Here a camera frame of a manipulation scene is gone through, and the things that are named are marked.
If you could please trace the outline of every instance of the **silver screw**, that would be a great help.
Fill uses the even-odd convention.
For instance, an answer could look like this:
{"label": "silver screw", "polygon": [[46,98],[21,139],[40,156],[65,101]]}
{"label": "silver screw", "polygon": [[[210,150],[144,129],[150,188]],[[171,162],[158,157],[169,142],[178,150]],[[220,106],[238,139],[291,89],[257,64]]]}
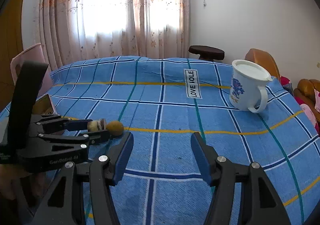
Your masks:
{"label": "silver screw", "polygon": [[224,156],[218,156],[217,160],[221,163],[225,162],[227,159]]}
{"label": "silver screw", "polygon": [[105,162],[106,160],[108,160],[108,157],[107,157],[107,156],[100,156],[100,157],[99,157],[99,161],[100,161],[100,162]]}
{"label": "silver screw", "polygon": [[64,166],[66,168],[71,168],[71,167],[73,167],[73,162],[66,162]]}
{"label": "silver screw", "polygon": [[260,167],[260,164],[258,164],[257,162],[253,162],[251,165],[254,169],[258,169]]}

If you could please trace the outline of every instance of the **pitcher lid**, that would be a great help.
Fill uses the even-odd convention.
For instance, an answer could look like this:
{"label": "pitcher lid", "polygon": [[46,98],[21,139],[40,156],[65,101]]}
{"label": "pitcher lid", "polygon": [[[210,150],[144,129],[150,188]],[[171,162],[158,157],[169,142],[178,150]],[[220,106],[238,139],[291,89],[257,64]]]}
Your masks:
{"label": "pitcher lid", "polygon": [[261,81],[272,81],[270,73],[260,65],[246,60],[234,60],[233,68],[240,74]]}

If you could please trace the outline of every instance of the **curtain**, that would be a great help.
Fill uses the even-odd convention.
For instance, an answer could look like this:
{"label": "curtain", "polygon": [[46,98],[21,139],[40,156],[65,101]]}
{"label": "curtain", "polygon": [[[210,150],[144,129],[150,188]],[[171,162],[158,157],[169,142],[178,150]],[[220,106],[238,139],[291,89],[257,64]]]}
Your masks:
{"label": "curtain", "polygon": [[189,0],[39,1],[36,40],[52,70],[118,55],[188,57]]}

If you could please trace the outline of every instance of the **stool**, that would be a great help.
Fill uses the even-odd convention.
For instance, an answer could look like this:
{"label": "stool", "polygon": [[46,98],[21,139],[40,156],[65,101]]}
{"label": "stool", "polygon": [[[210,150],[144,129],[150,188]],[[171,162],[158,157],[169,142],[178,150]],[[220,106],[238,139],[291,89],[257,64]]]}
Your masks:
{"label": "stool", "polygon": [[189,52],[193,54],[200,54],[199,60],[205,61],[222,61],[224,59],[224,51],[218,48],[213,48],[204,45],[192,45],[189,47]]}

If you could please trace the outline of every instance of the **pink plastic chair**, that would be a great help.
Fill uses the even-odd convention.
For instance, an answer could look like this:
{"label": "pink plastic chair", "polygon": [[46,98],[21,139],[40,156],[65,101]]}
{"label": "pink plastic chair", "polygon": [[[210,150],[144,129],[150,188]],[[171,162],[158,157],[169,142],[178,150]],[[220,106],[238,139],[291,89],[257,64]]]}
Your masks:
{"label": "pink plastic chair", "polygon": [[[45,63],[41,43],[37,43],[29,47],[28,49],[19,53],[17,56],[15,56],[12,59],[10,64],[10,69],[11,69],[11,74],[12,74],[12,79],[14,84],[16,84],[16,81],[17,81],[16,66],[19,65],[21,68],[24,61],[38,61],[38,62]],[[42,86],[40,88],[38,96],[41,96],[44,93],[46,93],[51,87],[52,87],[52,80],[50,77],[50,70],[48,68],[47,72],[44,75]]]}

